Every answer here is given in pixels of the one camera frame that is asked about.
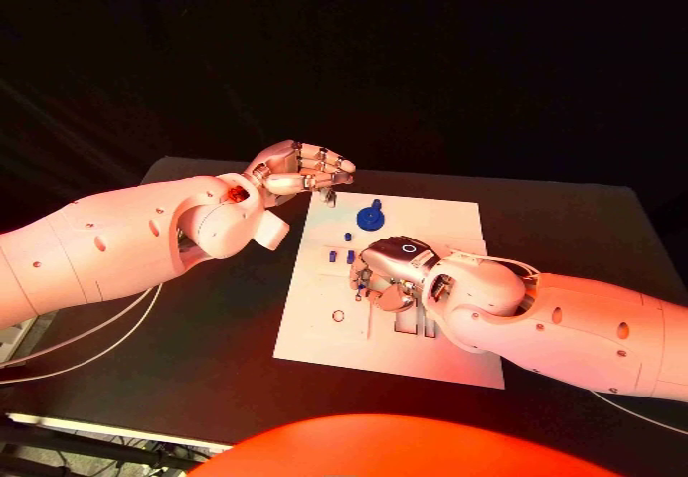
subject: table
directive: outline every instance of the table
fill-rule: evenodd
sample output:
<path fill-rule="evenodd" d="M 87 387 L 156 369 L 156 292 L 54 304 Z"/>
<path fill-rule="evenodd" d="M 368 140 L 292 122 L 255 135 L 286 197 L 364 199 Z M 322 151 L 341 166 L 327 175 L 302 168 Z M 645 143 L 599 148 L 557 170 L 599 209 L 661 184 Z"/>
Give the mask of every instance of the table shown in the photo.
<path fill-rule="evenodd" d="M 244 167 L 168 157 L 143 182 Z M 688 303 L 628 188 L 361 170 L 347 190 L 478 202 L 493 255 Z M 167 283 L 151 316 L 120 347 L 63 376 L 15 386 L 5 411 L 227 444 L 324 415 L 419 415 L 530 439 L 625 474 L 686 475 L 687 436 L 507 361 L 500 391 L 273 358 L 309 199 L 302 194 L 275 209 L 292 224 L 278 252 L 253 242 L 236 257 L 203 263 Z M 63 310 L 40 346 L 106 321 L 131 301 Z M 51 362 L 37 360 L 17 373 L 44 373 L 90 357 L 139 316 L 129 314 Z M 688 404 L 614 399 L 688 428 Z"/>

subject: circular hole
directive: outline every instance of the circular hole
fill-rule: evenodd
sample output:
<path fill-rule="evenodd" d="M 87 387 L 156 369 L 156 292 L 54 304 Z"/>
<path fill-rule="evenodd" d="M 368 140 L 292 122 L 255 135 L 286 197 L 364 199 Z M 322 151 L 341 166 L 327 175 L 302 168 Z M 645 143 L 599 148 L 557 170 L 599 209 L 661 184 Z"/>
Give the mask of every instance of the circular hole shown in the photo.
<path fill-rule="evenodd" d="M 628 326 L 628 323 L 622 321 L 619 323 L 619 327 L 617 328 L 617 335 L 622 340 L 628 338 L 628 335 L 631 334 L 631 327 Z"/>
<path fill-rule="evenodd" d="M 155 221 L 148 221 L 148 226 L 151 227 L 154 235 L 158 237 L 161 235 L 161 228 L 158 227 L 158 223 Z"/>
<path fill-rule="evenodd" d="M 563 309 L 560 307 L 553 311 L 553 323 L 560 324 L 563 322 Z"/>
<path fill-rule="evenodd" d="M 96 240 L 94 240 L 96 244 L 97 244 L 97 249 L 100 251 L 106 251 L 109 249 L 109 247 L 106 246 L 106 241 L 102 237 L 97 237 Z"/>

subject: blue object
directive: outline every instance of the blue object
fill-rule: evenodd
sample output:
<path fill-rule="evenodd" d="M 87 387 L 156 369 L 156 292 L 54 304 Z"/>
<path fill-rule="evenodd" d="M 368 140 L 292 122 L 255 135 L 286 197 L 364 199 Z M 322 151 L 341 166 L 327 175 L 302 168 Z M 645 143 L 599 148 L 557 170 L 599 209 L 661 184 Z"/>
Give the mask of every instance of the blue object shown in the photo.
<path fill-rule="evenodd" d="M 383 202 L 380 199 L 373 201 L 370 207 L 364 207 L 356 215 L 356 222 L 366 231 L 377 231 L 384 225 Z"/>

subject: black curtain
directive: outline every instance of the black curtain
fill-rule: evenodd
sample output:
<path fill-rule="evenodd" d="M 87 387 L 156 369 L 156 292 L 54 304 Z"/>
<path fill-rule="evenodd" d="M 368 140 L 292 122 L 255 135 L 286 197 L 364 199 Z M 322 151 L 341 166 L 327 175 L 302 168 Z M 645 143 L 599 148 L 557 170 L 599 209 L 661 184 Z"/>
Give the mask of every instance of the black curtain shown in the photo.
<path fill-rule="evenodd" d="M 508 3 L 5 1 L 2 230 L 165 155 L 295 138 L 366 169 L 632 187 L 686 280 L 686 16 Z"/>

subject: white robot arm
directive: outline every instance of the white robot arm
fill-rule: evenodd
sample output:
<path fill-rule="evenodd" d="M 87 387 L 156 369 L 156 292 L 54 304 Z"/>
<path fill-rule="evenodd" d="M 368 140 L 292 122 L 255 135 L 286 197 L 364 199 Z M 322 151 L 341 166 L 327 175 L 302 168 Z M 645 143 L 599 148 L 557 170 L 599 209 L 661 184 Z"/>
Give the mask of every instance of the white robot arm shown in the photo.
<path fill-rule="evenodd" d="M 0 235 L 0 328 L 56 309 L 131 296 L 255 239 L 275 250 L 291 226 L 266 210 L 302 191 L 335 205 L 356 167 L 285 141 L 244 174 L 193 177 L 89 196 Z"/>
<path fill-rule="evenodd" d="M 360 254 L 351 288 L 390 312 L 422 303 L 472 353 L 604 393 L 688 402 L 688 309 L 503 260 L 521 276 L 498 260 L 393 237 Z"/>

